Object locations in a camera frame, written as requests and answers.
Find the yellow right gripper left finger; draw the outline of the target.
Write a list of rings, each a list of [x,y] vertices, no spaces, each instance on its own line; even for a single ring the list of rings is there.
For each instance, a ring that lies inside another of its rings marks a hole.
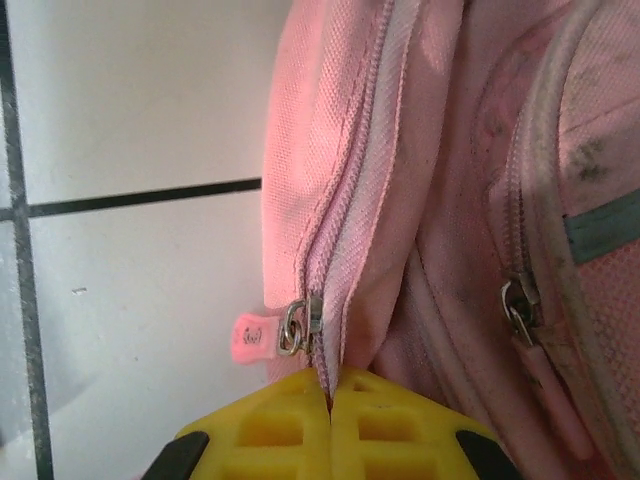
[[[144,479],[330,479],[330,420],[305,369],[183,427]]]

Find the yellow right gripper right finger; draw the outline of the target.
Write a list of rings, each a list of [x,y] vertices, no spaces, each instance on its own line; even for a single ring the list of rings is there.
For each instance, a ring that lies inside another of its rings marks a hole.
[[[342,371],[330,413],[334,479],[521,479],[476,420],[365,370]]]

